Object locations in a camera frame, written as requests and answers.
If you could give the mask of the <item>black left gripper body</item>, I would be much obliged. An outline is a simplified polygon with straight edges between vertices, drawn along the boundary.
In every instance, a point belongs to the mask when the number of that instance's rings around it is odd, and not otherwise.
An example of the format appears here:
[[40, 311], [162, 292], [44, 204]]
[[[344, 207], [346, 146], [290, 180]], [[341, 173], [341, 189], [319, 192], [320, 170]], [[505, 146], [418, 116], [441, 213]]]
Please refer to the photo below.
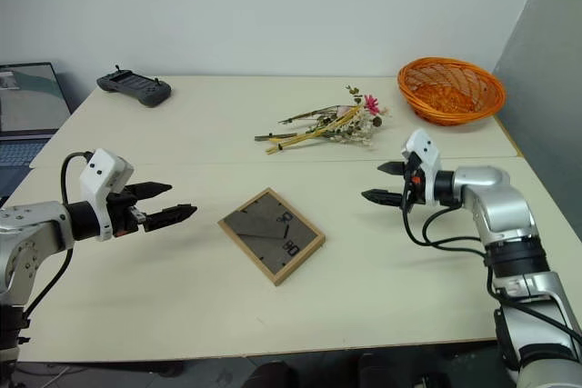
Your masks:
[[138, 226], [146, 221], [146, 215], [135, 204], [138, 197], [131, 190], [111, 193], [106, 198], [106, 207], [110, 217], [114, 237], [134, 233]]

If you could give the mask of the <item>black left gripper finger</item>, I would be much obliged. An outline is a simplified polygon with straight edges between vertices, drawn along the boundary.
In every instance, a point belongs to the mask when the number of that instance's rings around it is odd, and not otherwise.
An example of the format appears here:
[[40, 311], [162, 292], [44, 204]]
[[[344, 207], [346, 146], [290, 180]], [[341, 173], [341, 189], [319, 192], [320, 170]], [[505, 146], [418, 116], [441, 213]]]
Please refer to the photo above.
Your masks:
[[171, 190], [171, 184], [162, 184], [158, 182], [143, 182], [138, 184], [129, 184], [125, 187], [137, 201], [156, 197], [164, 192]]
[[191, 217], [197, 207], [191, 204], [177, 204], [154, 214], [148, 214], [143, 227], [145, 231], [154, 231], [167, 226], [178, 224]]

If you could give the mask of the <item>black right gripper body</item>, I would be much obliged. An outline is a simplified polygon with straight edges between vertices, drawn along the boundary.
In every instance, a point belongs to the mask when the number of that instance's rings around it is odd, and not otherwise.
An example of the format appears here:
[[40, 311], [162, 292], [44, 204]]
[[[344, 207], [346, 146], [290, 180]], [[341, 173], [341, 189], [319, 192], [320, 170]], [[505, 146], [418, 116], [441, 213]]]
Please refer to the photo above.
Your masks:
[[415, 204], [426, 203], [426, 177], [421, 168], [422, 161], [412, 152], [404, 163], [404, 192], [402, 209], [410, 212]]

